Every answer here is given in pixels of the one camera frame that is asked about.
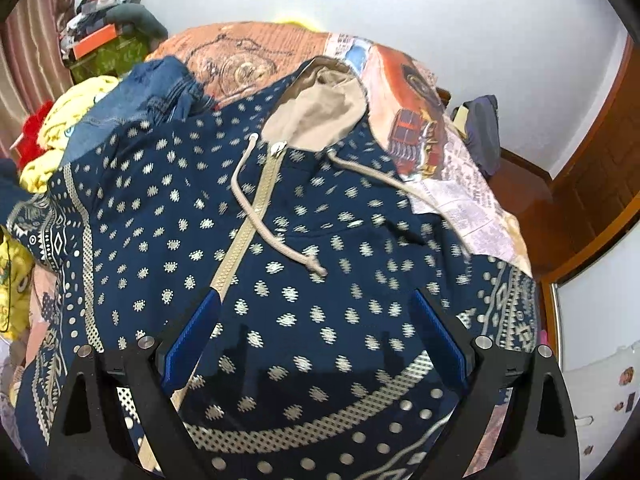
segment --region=red cloth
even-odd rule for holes
[[[23,170],[27,164],[45,152],[45,150],[38,145],[38,133],[52,106],[53,101],[46,101],[36,113],[24,121],[22,126],[22,139],[16,146],[16,150],[20,154],[20,160],[18,161],[18,168],[20,168],[20,170]]]

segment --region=orange box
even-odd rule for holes
[[[99,46],[103,46],[108,41],[118,37],[116,26],[111,23],[100,30],[96,30],[93,34],[89,34],[84,40],[80,40],[74,45],[74,55],[76,59],[86,56],[89,52],[94,51]]]

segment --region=screw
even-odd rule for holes
[[[542,357],[551,357],[554,354],[547,345],[540,345],[538,347],[538,353],[542,355]]]
[[[79,349],[78,352],[76,352],[76,354],[79,357],[87,357],[92,351],[93,351],[93,347],[91,345],[82,345]]]
[[[478,347],[480,347],[482,350],[488,350],[489,348],[491,348],[491,346],[494,344],[487,336],[485,335],[479,335],[478,337],[476,337],[476,344],[478,345]]]
[[[145,335],[144,337],[141,337],[140,339],[138,339],[138,346],[143,350],[146,350],[147,348],[151,348],[155,344],[156,344],[156,340],[149,335]]]

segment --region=curtain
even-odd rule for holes
[[[62,65],[58,32],[74,0],[19,0],[0,25],[0,155],[20,135],[25,118],[73,84]]]

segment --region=drawstring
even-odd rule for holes
[[[438,214],[440,216],[442,216],[449,223],[451,228],[458,235],[458,238],[460,238],[460,243],[466,249],[466,252],[468,254],[471,254],[471,251],[469,250],[469,247],[466,245],[465,240],[462,237],[462,234],[460,234],[460,232],[456,229],[456,225],[447,217],[447,215],[445,215],[440,210],[440,208],[437,205],[435,205],[427,197],[427,195],[425,193],[422,193],[419,190],[408,186],[404,182],[400,182],[399,180],[391,178],[387,174],[382,173],[382,171],[372,170],[371,168],[368,168],[367,166],[363,166],[362,164],[358,164],[357,162],[349,162],[348,160],[343,160],[342,158],[340,158],[340,157],[338,157],[336,155],[335,150],[333,148],[328,150],[326,152],[326,154],[329,157],[329,160],[331,160],[334,164],[337,164],[338,166],[341,166],[342,168],[346,168],[347,170],[354,171],[355,173],[359,173],[359,174],[363,174],[363,175],[366,175],[366,176],[370,176],[371,178],[375,178],[375,179],[379,180],[380,182],[384,182],[385,184],[388,184],[389,186],[392,186],[392,187],[395,187],[396,189],[404,191],[405,193],[412,194],[416,198],[418,198],[420,200],[423,200],[424,202],[429,204],[431,207],[433,207],[438,212]]]
[[[249,155],[251,155],[251,152],[254,150],[257,141],[258,134],[251,134],[249,136],[249,146],[245,150],[240,162],[238,162],[234,174],[231,176],[231,191],[236,197],[236,200],[238,200],[242,210],[246,213],[248,219],[254,225],[255,230],[258,231],[265,242],[283,256],[286,256],[299,264],[303,264],[309,272],[315,272],[322,277],[326,276],[326,269],[320,265],[320,262],[318,262],[315,256],[305,256],[279,241],[262,222],[258,214],[254,211],[254,208],[251,207],[251,204],[249,204],[249,201],[244,196],[244,193],[242,193],[242,189],[240,189],[238,184],[238,174],[249,158]]]

